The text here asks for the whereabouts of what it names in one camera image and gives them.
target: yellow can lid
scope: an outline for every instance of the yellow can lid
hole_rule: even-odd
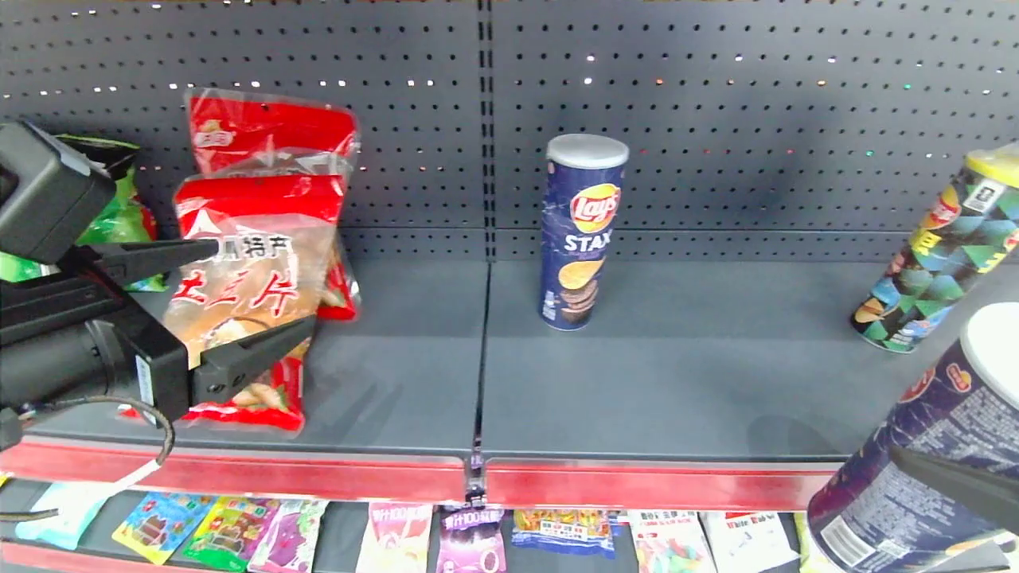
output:
[[[966,166],[1009,187],[1019,188],[1019,142],[990,151],[966,154]]]

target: green snack bag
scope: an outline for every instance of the green snack bag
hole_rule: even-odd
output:
[[[152,213],[138,200],[135,187],[135,157],[138,146],[114,140],[57,136],[57,139],[84,153],[90,160],[103,165],[116,183],[116,195],[78,238],[78,245],[108,243],[148,243],[155,239],[156,225]],[[53,269],[35,261],[0,253],[0,278],[11,282],[37,278]],[[161,293],[166,282],[161,274],[129,284],[136,293]]]

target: red snack bag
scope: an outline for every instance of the red snack bag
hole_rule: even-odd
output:
[[[195,161],[205,175],[276,176],[303,173],[335,178],[344,195],[360,149],[357,120],[329,104],[216,89],[186,95]],[[334,246],[318,316],[353,320],[358,285]]]
[[[219,242],[216,256],[180,268],[163,323],[202,351],[314,314],[334,244],[341,195],[333,177],[192,177],[174,198],[184,239]],[[271,425],[298,431],[302,344],[226,404],[201,404],[184,420]]]

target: barcode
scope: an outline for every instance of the barcode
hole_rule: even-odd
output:
[[[874,548],[854,533],[841,516],[821,529],[821,538],[827,543],[832,553],[850,567],[856,567],[874,554]]]
[[[969,194],[962,205],[967,209],[986,213],[1007,189],[1008,186],[994,179],[983,179],[973,188],[973,193]]]

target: lay's stax can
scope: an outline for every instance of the lay's stax can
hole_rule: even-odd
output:
[[[547,157],[538,312],[553,328],[576,330],[594,309],[630,149],[613,139],[571,134],[548,142]]]
[[[856,309],[871,344],[912,352],[1019,245],[1019,144],[973,151]]]
[[[893,445],[1019,479],[1019,303],[986,306],[810,500],[821,553],[850,573],[926,571],[999,525],[895,465]]]

